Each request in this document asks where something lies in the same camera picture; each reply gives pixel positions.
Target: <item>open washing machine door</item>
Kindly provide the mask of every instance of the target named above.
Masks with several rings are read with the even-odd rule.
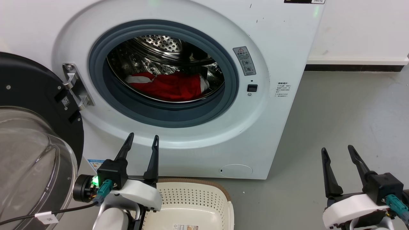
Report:
[[[83,152],[77,104],[62,81],[34,61],[0,52],[0,72],[0,221],[64,209]],[[1,229],[54,225],[34,218]]]

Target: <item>door hinge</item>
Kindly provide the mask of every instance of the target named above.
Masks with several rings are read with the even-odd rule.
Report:
[[[63,64],[63,71],[65,76],[65,81],[63,84],[65,88],[74,96],[79,110],[85,109],[85,106],[94,106],[95,104],[88,93],[87,88],[82,82],[81,76],[79,75],[75,64]]]

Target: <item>laundry basket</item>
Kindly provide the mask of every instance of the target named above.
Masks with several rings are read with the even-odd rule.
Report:
[[[233,230],[234,212],[228,192],[205,180],[160,179],[160,212],[147,212],[142,230]]]

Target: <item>laundry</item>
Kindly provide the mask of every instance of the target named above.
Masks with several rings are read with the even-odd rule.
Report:
[[[151,96],[171,100],[193,99],[209,88],[209,82],[200,74],[188,75],[179,71],[160,75],[141,72],[129,75],[125,81]]]

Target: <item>cable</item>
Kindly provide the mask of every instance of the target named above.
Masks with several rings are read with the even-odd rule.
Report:
[[[58,214],[58,213],[62,213],[62,212],[77,211],[77,210],[81,210],[81,209],[86,209],[86,208],[89,208],[89,207],[93,207],[93,206],[95,206],[95,205],[97,205],[97,204],[98,204],[98,202],[94,202],[94,203],[92,203],[92,204],[84,205],[84,206],[80,206],[80,207],[73,207],[73,208],[61,209],[61,210],[58,210],[58,211],[52,211],[51,214]],[[19,221],[19,220],[34,218],[34,217],[35,217],[34,215],[35,215],[35,214],[11,218],[11,219],[8,219],[8,220],[5,220],[5,221],[0,222],[0,225],[4,225],[4,224],[7,224],[7,223],[10,223],[10,222],[13,222],[13,221]]]

